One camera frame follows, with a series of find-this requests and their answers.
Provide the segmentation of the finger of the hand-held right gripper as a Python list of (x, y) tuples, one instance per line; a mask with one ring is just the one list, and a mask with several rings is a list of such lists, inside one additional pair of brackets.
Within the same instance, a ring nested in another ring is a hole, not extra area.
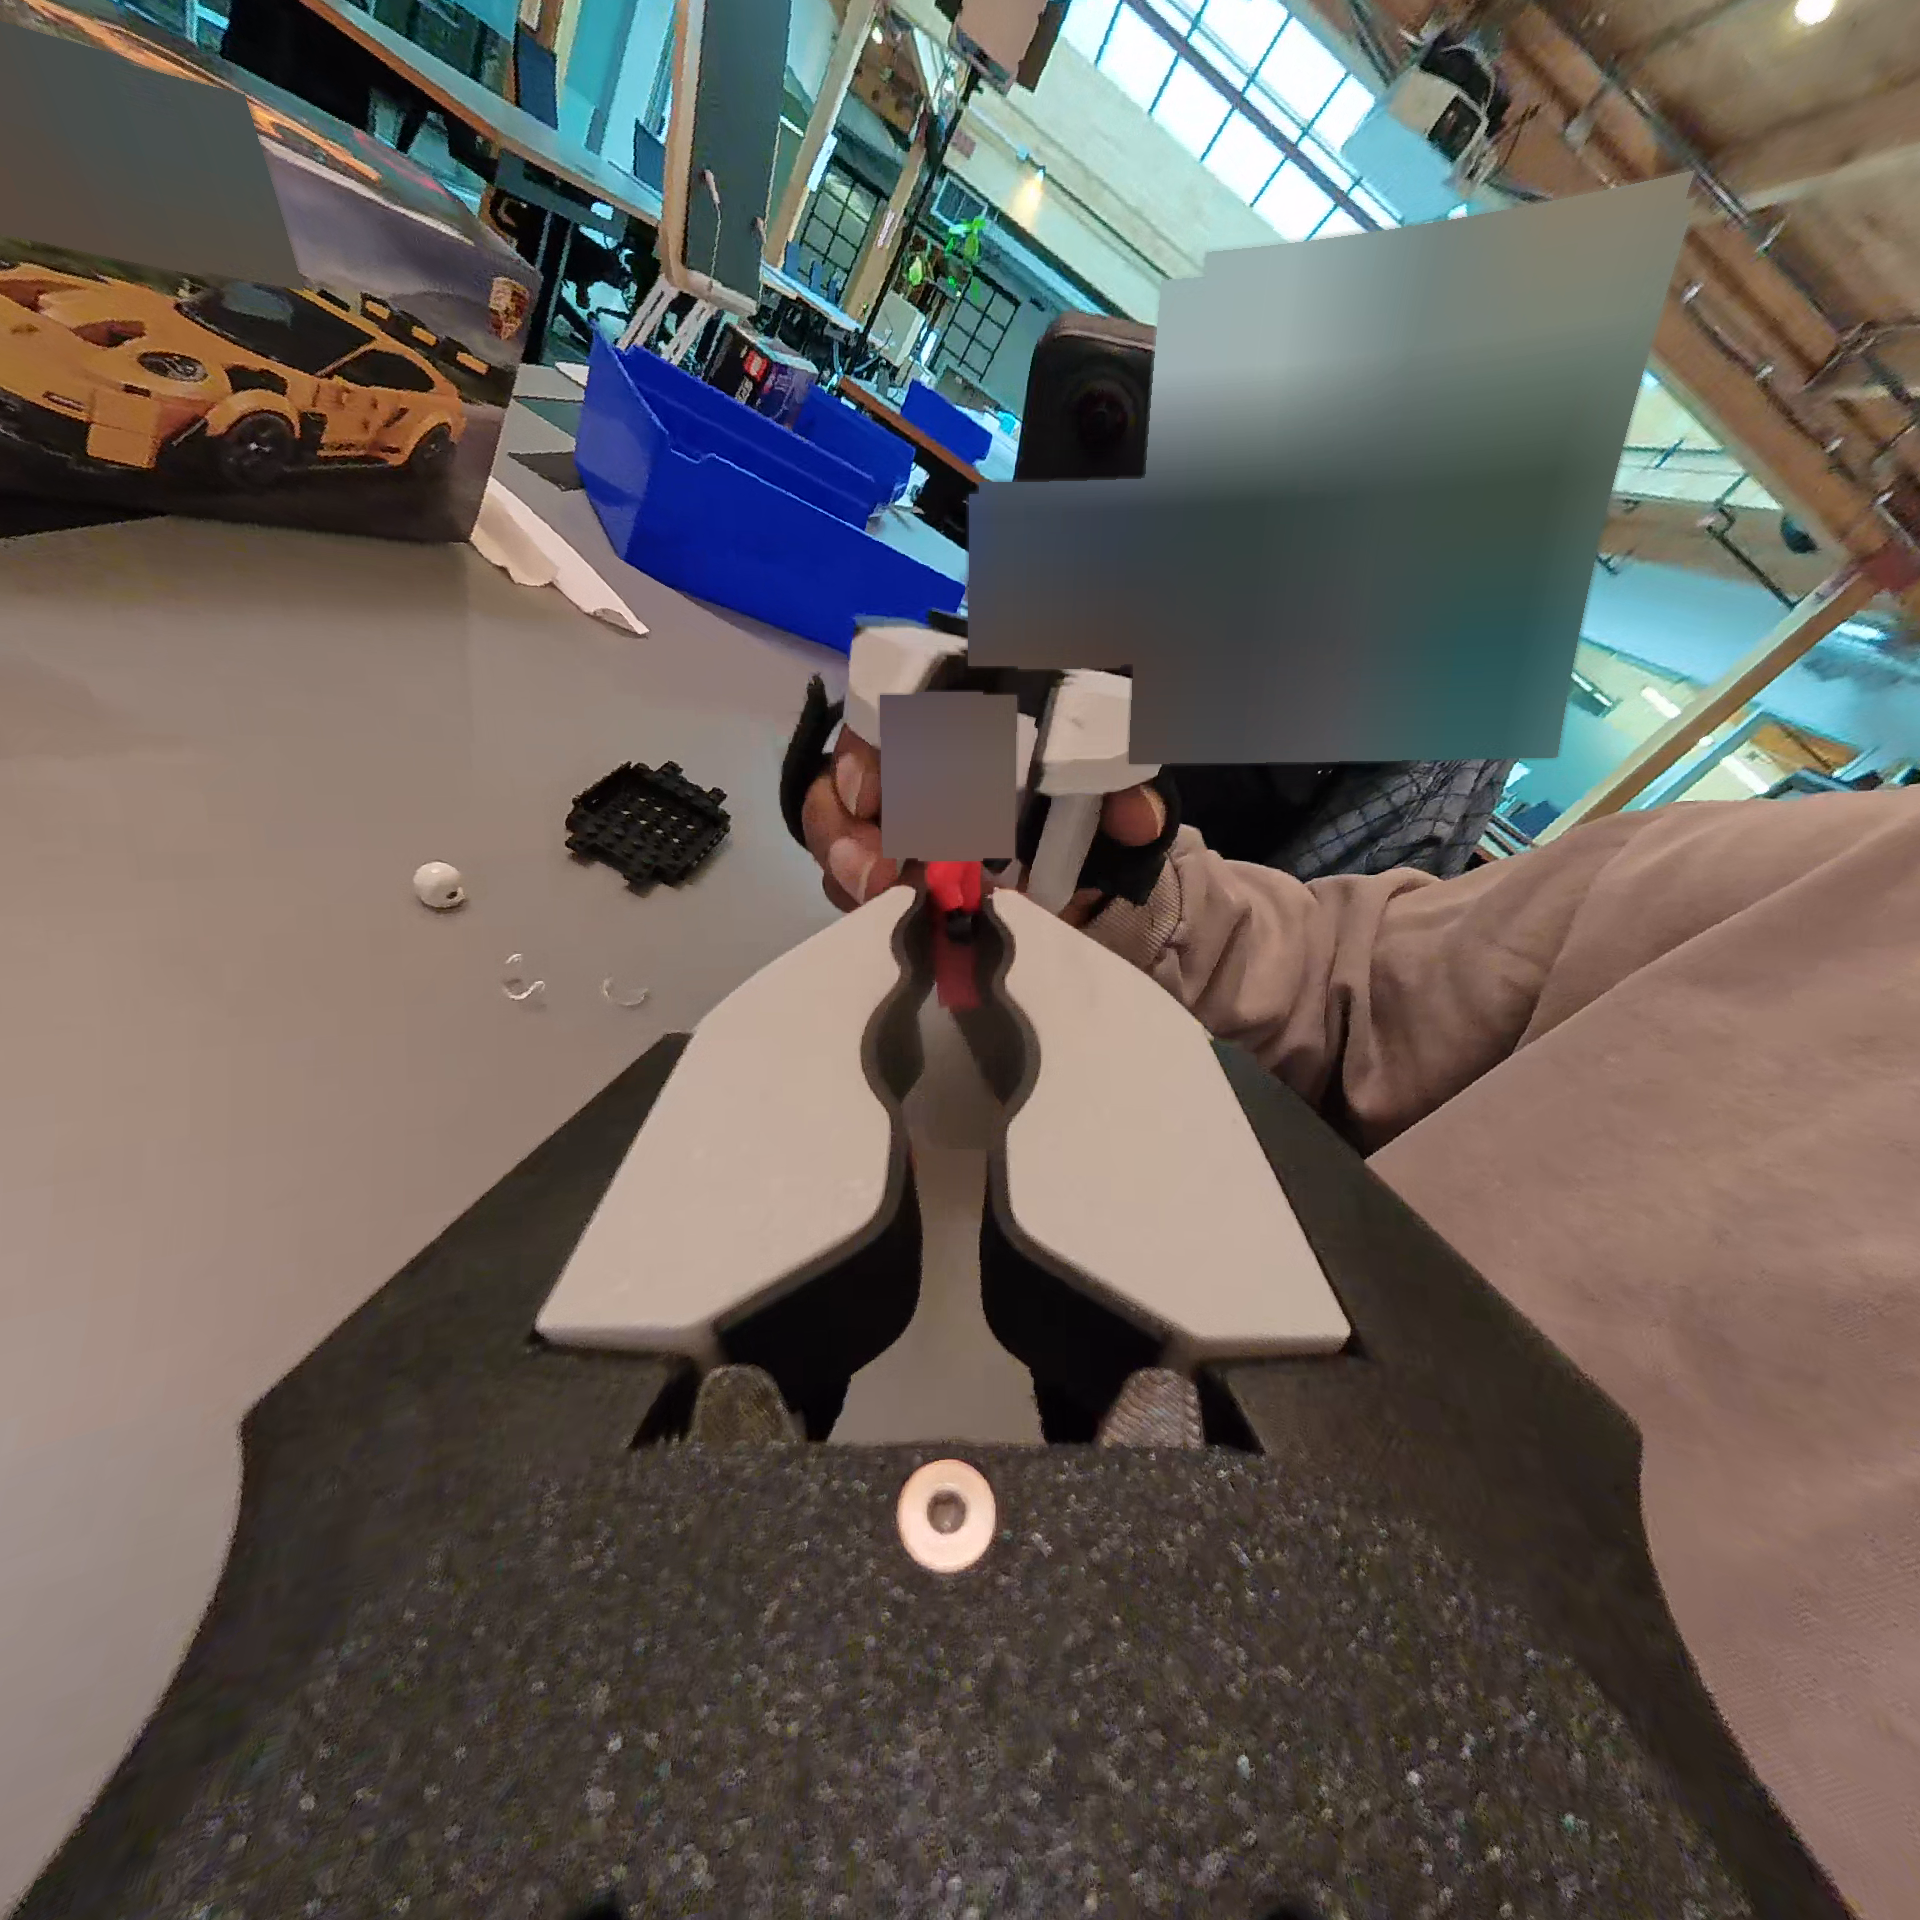
[(966, 665), (965, 630), (932, 626), (856, 626), (847, 648), (844, 728), (880, 744), (880, 698), (935, 688), (953, 665)]
[(1063, 671), (1023, 714), (1023, 892), (1045, 910), (1084, 894), (1140, 905), (1158, 882), (1167, 838), (1094, 853), (1105, 800), (1161, 789), (1161, 767), (1131, 758), (1134, 684), (1111, 671)]

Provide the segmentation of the white ceiling box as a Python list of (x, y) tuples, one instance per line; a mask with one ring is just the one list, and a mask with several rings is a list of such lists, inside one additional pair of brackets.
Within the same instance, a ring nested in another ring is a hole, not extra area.
[(1495, 146), (1513, 96), (1472, 37), (1436, 29), (1416, 40), (1411, 61), (1385, 86), (1381, 106), (1461, 170)]

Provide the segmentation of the yellow car picture box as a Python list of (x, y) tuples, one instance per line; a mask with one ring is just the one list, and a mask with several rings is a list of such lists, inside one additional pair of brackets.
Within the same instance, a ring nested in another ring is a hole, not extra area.
[(465, 540), (540, 274), (321, 111), (96, 65), (4, 74), (4, 494)]

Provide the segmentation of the black brick chassis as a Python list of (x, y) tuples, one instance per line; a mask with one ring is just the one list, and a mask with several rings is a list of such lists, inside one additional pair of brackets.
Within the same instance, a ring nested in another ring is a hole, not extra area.
[(681, 884), (731, 830), (725, 789), (694, 784), (677, 761), (623, 761), (574, 798), (565, 849), (621, 878), (635, 894)]

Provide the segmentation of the person's right forearm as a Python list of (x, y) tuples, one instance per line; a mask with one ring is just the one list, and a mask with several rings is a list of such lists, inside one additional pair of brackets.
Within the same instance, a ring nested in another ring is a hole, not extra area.
[(1363, 1144), (1526, 1047), (1577, 1089), (1892, 1065), (1915, 1041), (1912, 789), (1619, 813), (1436, 879), (1295, 879), (1182, 832), (1100, 936)]

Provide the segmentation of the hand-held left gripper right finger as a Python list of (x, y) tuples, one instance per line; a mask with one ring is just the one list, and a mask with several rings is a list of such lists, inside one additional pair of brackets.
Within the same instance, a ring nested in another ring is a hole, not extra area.
[(980, 932), (977, 1065), (999, 1101), (980, 1303), (1047, 1437), (1091, 1437), (1140, 1372), (1350, 1345), (1206, 1028), (1023, 896)]

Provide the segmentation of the red toy minifigure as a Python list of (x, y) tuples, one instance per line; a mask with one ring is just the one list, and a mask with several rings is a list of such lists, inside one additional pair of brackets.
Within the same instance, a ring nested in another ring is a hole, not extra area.
[(948, 1016), (977, 1012), (991, 981), (988, 878), (975, 858), (920, 864), (927, 974), (935, 1000)]

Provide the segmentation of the large blue plastic bin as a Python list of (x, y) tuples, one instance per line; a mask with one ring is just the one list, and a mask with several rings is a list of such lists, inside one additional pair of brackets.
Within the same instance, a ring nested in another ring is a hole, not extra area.
[(774, 630), (844, 653), (861, 620), (957, 612), (957, 578), (870, 532), (904, 484), (904, 442), (815, 392), (801, 422), (812, 437), (597, 341), (574, 465), (623, 561)]

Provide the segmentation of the studio light panel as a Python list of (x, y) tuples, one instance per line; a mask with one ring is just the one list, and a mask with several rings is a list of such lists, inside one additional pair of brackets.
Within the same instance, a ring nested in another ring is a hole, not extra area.
[(1035, 89), (1071, 1), (940, 1), (948, 45), (997, 94)]

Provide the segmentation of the person's right hand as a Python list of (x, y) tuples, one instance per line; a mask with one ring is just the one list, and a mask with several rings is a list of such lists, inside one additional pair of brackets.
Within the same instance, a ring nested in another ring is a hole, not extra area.
[[(845, 726), (844, 705), (827, 697), (822, 676), (806, 680), (784, 744), (779, 808), (784, 826), (821, 870), (824, 898), (841, 913), (903, 879), (901, 862), (880, 847), (877, 750)], [(1103, 798), (1079, 886), (1057, 917), (1067, 926), (1093, 928), (1111, 905), (1145, 902), (1179, 824), (1176, 789), (1166, 775)]]

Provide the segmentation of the torn white paper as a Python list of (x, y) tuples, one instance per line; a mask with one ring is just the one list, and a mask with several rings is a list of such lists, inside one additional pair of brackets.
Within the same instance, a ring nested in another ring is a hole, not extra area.
[(632, 637), (648, 633), (617, 589), (496, 478), (487, 480), (469, 543), (518, 586), (558, 591), (579, 612), (617, 633)]

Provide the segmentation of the dark printed box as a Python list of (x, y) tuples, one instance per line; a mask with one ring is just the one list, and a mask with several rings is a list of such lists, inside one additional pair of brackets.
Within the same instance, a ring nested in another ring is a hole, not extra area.
[(819, 385), (821, 370), (779, 341), (742, 321), (731, 321), (710, 376), (718, 391), (749, 407), (756, 415), (797, 428), (806, 396)]

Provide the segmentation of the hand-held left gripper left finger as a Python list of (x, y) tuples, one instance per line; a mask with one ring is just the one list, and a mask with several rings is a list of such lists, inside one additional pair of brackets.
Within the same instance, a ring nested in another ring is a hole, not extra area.
[(683, 1038), (534, 1335), (761, 1368), (827, 1437), (920, 1300), (919, 1078), (920, 894), (893, 886)]

